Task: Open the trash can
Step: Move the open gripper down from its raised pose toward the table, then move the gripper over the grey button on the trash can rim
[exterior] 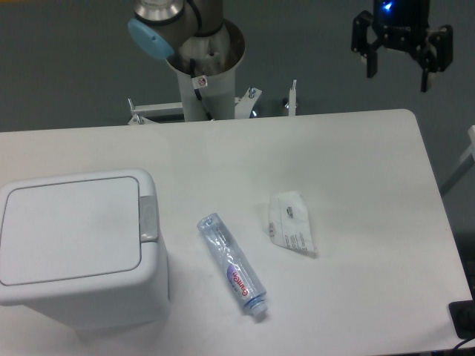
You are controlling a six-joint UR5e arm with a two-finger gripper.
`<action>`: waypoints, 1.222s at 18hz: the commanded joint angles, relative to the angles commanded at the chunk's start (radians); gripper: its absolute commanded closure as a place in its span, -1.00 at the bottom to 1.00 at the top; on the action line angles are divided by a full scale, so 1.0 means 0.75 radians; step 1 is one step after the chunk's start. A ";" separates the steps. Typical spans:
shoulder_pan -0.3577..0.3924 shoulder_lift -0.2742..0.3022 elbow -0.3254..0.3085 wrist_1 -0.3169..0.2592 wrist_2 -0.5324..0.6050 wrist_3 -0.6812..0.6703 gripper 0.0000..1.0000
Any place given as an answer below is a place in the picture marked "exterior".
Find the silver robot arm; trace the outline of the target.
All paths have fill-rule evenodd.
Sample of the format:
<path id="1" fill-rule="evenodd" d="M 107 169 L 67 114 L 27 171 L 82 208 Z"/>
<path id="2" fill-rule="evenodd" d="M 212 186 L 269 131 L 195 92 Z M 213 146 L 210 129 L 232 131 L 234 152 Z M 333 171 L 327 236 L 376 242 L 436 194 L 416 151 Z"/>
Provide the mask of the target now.
<path id="1" fill-rule="evenodd" d="M 155 59 L 167 59 L 193 37 L 210 37 L 225 24 L 221 1 L 135 1 L 128 31 L 137 45 Z M 380 47 L 407 53 L 422 69 L 421 90 L 432 73 L 453 61 L 453 28 L 432 30 L 429 1 L 374 1 L 371 12 L 353 19 L 351 50 L 366 62 L 367 77 L 378 70 Z"/>

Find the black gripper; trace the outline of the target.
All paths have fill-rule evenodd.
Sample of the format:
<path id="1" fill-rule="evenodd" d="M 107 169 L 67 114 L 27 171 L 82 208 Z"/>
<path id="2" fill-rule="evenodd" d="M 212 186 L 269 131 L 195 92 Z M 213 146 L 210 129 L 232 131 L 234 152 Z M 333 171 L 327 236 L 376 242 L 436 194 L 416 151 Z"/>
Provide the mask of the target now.
<path id="1" fill-rule="evenodd" d="M 417 55 L 422 69 L 421 92 L 426 93 L 436 73 L 453 61 L 453 27 L 449 24 L 429 29 L 429 1 L 373 1 L 373 12 L 360 12 L 353 19 L 351 49 L 366 61 L 367 78 L 378 71 L 377 50 L 383 46 Z M 376 35 L 368 41 L 372 28 Z"/>

